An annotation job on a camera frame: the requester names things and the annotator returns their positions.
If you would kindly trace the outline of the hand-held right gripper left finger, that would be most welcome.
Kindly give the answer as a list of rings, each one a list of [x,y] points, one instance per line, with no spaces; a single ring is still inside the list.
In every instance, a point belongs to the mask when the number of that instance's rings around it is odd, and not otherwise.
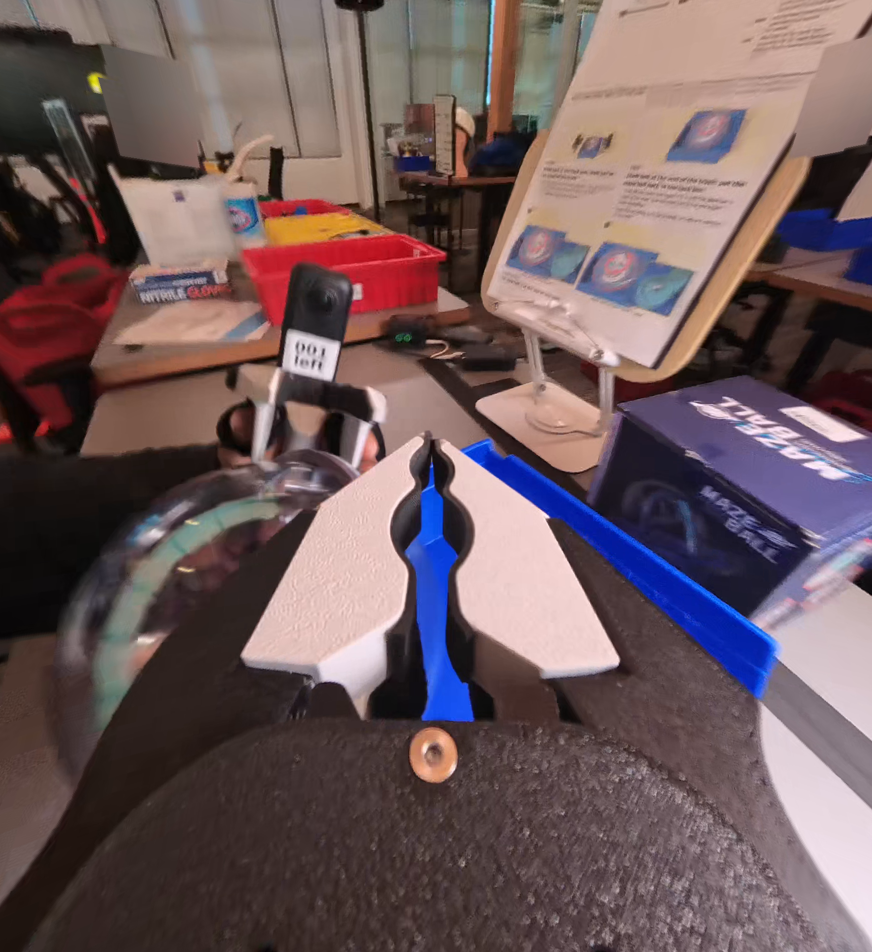
[[[341,685],[373,712],[421,712],[416,574],[426,439],[415,436],[328,497],[243,650],[245,666]]]

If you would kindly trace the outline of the red chair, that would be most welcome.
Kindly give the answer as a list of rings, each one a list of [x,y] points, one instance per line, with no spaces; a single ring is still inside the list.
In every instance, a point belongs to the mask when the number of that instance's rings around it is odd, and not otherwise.
[[[70,371],[87,370],[125,292],[129,270],[91,252],[46,268],[37,283],[0,303],[0,374],[25,398],[46,434],[79,422],[63,388]]]

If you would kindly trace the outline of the large dark screen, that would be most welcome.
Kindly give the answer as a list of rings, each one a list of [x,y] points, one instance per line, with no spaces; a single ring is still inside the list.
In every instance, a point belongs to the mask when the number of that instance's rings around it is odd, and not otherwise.
[[[175,59],[53,37],[0,38],[0,150],[58,143],[44,104],[106,116],[120,157],[196,169],[203,136],[189,67]]]

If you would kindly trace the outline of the blue plastic bin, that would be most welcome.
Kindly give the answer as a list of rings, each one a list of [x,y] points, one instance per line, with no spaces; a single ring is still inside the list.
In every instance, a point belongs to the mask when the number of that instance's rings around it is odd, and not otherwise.
[[[553,482],[517,456],[501,455],[489,439],[466,446],[463,453],[548,517],[565,522],[729,675],[755,698],[765,699],[780,652],[775,638],[586,506],[571,492],[574,483]],[[422,718],[471,721],[465,686],[451,668],[445,645],[447,582],[456,552],[443,536],[442,516],[442,496],[430,475],[421,495],[421,529],[407,550],[417,578],[428,684]]]

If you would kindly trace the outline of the dark blue cardboard box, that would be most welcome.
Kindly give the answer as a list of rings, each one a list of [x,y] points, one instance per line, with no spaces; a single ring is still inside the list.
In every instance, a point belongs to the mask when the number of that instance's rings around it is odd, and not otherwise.
[[[872,434],[749,376],[620,405],[586,500],[770,633],[872,566]]]

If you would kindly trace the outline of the instruction sheet on stand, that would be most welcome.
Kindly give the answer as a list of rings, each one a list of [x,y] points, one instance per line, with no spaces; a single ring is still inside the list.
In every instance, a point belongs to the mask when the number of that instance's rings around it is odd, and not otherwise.
[[[615,385],[625,382],[656,383],[675,376],[697,354],[741,284],[748,278],[767,239],[806,182],[813,160],[785,158],[771,174],[747,219],[725,249],[707,286],[674,337],[659,368],[649,368],[621,358],[609,350],[604,336],[586,335],[570,318],[567,302],[551,295],[541,303],[505,302],[490,287],[501,271],[507,243],[515,238],[519,208],[528,193],[545,150],[549,131],[540,132],[527,150],[515,179],[486,264],[481,300],[494,316],[523,333],[530,379],[528,383],[477,400],[477,411],[555,470],[580,474],[597,467],[609,436],[615,410]],[[594,363],[598,369],[597,403],[591,404],[557,384],[544,367],[542,342]]]

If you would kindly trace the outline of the person's left forearm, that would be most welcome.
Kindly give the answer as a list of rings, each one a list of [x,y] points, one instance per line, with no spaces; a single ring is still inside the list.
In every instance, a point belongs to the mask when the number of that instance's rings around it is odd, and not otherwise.
[[[179,484],[245,461],[211,445],[100,457],[0,454],[0,640],[53,631],[118,530]]]

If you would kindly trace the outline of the blue glove box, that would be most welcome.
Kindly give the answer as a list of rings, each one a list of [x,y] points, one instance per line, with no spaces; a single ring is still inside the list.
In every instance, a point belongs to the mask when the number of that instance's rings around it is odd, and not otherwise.
[[[128,283],[139,303],[148,305],[223,299],[231,295],[227,263],[183,268],[140,266],[129,274]]]

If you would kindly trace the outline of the person's left hand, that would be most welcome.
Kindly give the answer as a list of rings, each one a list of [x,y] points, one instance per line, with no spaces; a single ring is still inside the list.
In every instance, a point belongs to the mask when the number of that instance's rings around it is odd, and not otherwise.
[[[226,410],[216,423],[217,455],[222,469],[236,469],[251,462],[256,411],[250,400]]]

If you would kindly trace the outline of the clear plastic maze ball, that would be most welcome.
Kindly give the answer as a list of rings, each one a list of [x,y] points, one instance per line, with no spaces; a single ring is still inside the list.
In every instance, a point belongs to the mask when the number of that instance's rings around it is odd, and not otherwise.
[[[188,480],[117,531],[57,631],[49,719],[76,782],[162,641],[277,532],[359,476],[315,449]]]

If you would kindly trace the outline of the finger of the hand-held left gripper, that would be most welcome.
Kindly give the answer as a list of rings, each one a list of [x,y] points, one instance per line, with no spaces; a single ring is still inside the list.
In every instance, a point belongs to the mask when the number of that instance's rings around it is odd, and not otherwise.
[[[329,453],[365,474],[385,458],[378,423],[367,423],[347,414],[329,415]]]
[[[253,414],[250,459],[260,465],[268,460],[277,416],[279,385],[254,386],[249,392]]]

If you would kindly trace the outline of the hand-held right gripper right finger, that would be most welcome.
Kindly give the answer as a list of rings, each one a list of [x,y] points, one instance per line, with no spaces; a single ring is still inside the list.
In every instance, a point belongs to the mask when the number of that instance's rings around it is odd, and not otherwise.
[[[544,511],[440,444],[449,659],[477,704],[556,704],[620,656]]]

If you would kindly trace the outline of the white carton box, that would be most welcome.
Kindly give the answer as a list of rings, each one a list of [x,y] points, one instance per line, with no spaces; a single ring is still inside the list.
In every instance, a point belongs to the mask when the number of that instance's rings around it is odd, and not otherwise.
[[[185,267],[239,256],[221,175],[186,180],[120,177],[110,169],[151,266]]]

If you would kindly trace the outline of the wipes canister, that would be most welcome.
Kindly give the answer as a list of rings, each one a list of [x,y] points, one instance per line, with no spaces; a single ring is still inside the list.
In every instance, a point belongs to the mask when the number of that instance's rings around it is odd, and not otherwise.
[[[257,185],[253,181],[228,179],[224,195],[236,244],[241,249],[266,246]]]

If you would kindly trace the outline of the yellow plastic bin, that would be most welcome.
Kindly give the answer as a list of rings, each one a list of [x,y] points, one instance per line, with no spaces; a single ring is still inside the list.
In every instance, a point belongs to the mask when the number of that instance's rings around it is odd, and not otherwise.
[[[263,220],[270,246],[325,244],[391,234],[392,231],[352,211],[293,213]]]

